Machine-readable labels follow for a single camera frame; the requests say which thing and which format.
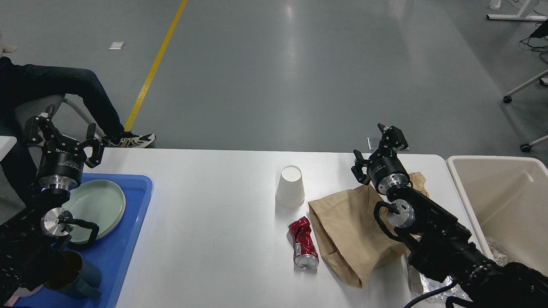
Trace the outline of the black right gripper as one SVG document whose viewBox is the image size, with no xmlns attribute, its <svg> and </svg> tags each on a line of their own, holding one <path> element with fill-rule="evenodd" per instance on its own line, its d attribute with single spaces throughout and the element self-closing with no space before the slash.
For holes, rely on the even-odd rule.
<svg viewBox="0 0 548 308">
<path fill-rule="evenodd" d="M 411 182 L 409 175 L 396 156 L 397 152 L 408 149 L 408 142 L 401 129 L 394 125 L 387 127 L 378 123 L 377 127 L 381 131 L 381 139 L 371 154 L 374 161 L 365 159 L 362 152 L 354 150 L 351 172 L 358 183 L 369 185 L 371 181 L 378 193 L 387 193 L 394 187 L 407 187 Z"/>
</svg>

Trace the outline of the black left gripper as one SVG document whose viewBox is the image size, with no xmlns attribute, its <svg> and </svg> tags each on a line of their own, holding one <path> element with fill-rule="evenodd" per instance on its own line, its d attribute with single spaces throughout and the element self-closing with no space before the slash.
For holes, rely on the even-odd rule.
<svg viewBox="0 0 548 308">
<path fill-rule="evenodd" d="M 52 118 L 55 105 L 49 105 L 44 113 L 30 117 L 24 129 L 24 146 L 42 148 L 42 156 L 36 175 L 37 185 L 47 188 L 70 191 L 80 186 L 84 164 L 95 168 L 102 162 L 104 144 L 96 138 L 96 124 L 88 125 L 86 140 L 80 143 L 80 148 L 65 151 L 59 130 L 53 124 Z M 84 148 L 91 148 L 90 156 Z"/>
</svg>

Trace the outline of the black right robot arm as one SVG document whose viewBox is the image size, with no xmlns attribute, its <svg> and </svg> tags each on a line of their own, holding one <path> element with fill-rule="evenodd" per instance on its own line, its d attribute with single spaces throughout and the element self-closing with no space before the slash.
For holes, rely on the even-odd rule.
<svg viewBox="0 0 548 308">
<path fill-rule="evenodd" d="M 449 296 L 447 308 L 545 308 L 548 303 L 547 277 L 518 262 L 501 267 L 470 242 L 471 232 L 456 216 L 415 189 L 397 157 L 408 148 L 401 129 L 378 124 L 381 138 L 368 158 L 354 150 L 354 177 L 372 184 L 387 201 L 378 201 L 373 216 L 388 238 L 410 251 L 409 264 L 429 279 L 451 283 L 418 296 L 407 303 L 411 308 L 456 285 L 468 299 Z"/>
</svg>

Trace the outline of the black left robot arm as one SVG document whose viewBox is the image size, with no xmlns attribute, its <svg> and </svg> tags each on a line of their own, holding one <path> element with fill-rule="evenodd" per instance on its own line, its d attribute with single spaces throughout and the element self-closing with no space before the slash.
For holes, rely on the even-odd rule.
<svg viewBox="0 0 548 308">
<path fill-rule="evenodd" d="M 41 191 L 1 226 L 1 304 L 19 288 L 34 290 L 59 272 L 67 264 L 62 254 L 66 247 L 88 249 L 98 236 L 96 223 L 75 218 L 63 205 L 80 186 L 84 166 L 101 163 L 104 145 L 95 136 L 94 123 L 79 142 L 59 132 L 53 115 L 50 105 L 25 125 L 25 142 L 42 150 L 33 183 Z"/>
</svg>

